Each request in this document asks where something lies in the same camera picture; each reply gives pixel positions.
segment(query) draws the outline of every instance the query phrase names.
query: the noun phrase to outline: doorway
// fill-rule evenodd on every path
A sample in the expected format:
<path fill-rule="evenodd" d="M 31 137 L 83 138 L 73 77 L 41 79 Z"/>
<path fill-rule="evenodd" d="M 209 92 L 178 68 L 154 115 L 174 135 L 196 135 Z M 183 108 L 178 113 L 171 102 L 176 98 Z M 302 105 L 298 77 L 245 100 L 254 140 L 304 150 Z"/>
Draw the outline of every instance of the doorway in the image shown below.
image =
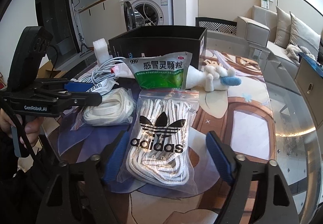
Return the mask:
<path fill-rule="evenodd" d="M 43 26 L 53 35 L 48 47 L 47 57 L 55 64 L 55 68 L 80 52 L 69 9 L 69 0 L 35 0 L 36 16 L 39 26 Z"/>

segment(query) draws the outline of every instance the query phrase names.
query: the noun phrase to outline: silver screw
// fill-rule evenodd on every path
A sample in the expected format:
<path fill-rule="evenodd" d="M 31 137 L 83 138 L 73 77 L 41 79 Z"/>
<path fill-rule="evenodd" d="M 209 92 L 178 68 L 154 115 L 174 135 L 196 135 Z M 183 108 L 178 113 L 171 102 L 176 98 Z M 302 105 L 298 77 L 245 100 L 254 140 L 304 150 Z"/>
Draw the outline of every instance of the silver screw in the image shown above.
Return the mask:
<path fill-rule="evenodd" d="M 99 154 L 94 154 L 94 155 L 92 155 L 92 156 L 90 157 L 90 159 L 91 159 L 92 161 L 97 161 L 97 160 L 101 159 L 101 157 L 100 157 L 100 155 L 99 155 Z"/>
<path fill-rule="evenodd" d="M 59 166 L 67 166 L 67 165 L 68 165 L 68 163 L 66 160 L 62 160 L 59 162 Z"/>
<path fill-rule="evenodd" d="M 277 161 L 275 161 L 273 159 L 269 160 L 269 164 L 271 164 L 272 166 L 277 166 L 278 165 Z"/>
<path fill-rule="evenodd" d="M 240 161 L 245 161 L 245 156 L 242 155 L 242 154 L 238 154 L 235 156 L 237 158 L 237 160 L 240 160 Z"/>

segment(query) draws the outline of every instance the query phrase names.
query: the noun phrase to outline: green medicine packet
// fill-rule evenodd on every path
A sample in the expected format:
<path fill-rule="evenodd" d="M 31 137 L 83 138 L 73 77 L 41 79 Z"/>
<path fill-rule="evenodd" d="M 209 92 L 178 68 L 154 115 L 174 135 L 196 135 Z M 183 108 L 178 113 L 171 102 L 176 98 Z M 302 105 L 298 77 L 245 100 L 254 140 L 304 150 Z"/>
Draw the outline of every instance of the green medicine packet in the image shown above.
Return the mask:
<path fill-rule="evenodd" d="M 185 89 L 191 60 L 192 53 L 176 52 L 157 57 L 126 58 L 123 61 L 141 89 Z"/>

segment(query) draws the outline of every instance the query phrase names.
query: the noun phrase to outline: cabinet handle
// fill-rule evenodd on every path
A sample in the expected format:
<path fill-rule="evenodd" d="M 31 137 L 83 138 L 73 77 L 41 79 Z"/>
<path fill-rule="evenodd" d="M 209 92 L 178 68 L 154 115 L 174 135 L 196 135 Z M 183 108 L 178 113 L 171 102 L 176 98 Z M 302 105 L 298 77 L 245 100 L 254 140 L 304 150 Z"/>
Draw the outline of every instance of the cabinet handle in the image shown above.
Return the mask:
<path fill-rule="evenodd" d="M 311 90 L 313 89 L 313 84 L 310 83 L 307 89 L 307 94 L 309 94 L 311 92 Z"/>

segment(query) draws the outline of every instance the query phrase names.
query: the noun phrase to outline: open cardboard box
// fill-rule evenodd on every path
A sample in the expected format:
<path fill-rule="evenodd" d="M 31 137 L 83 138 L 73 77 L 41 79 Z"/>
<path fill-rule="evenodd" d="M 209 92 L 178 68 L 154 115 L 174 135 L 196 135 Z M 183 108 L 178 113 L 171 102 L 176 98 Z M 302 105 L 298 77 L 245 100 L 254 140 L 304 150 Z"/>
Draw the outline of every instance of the open cardboard box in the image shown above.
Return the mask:
<path fill-rule="evenodd" d="M 37 78 L 49 78 L 51 75 L 51 72 L 52 72 L 52 68 L 53 68 L 53 64 L 49 60 L 41 68 L 39 68 Z M 54 68 L 53 75 L 51 78 L 61 78 L 66 73 L 67 73 L 67 71 L 60 71 L 60 70 L 56 70 Z"/>

